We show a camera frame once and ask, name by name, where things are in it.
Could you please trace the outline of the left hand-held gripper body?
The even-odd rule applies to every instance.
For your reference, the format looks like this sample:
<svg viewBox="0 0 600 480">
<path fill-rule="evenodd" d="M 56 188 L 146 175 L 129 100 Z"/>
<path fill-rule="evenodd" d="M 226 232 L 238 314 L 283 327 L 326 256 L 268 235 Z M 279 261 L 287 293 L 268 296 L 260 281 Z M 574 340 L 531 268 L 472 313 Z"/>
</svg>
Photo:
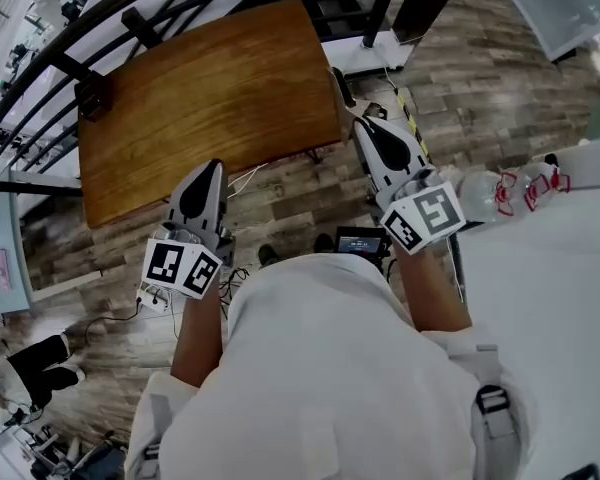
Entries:
<svg viewBox="0 0 600 480">
<path fill-rule="evenodd" d="M 209 160 L 173 190 L 166 219 L 149 238 L 141 281 L 167 293 L 205 300 L 233 265 L 235 237 L 223 224 L 229 183 L 224 163 Z"/>
</svg>

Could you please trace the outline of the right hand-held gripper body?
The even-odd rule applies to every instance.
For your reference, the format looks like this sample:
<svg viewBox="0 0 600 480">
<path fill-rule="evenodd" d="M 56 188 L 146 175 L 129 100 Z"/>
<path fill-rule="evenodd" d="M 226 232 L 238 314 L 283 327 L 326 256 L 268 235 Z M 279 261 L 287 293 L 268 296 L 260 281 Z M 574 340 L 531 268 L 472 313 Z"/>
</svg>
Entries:
<svg viewBox="0 0 600 480">
<path fill-rule="evenodd" d="M 352 138 L 374 189 L 374 217 L 402 250 L 414 255 L 466 224 L 452 183 L 413 135 L 377 117 L 358 117 Z"/>
</svg>

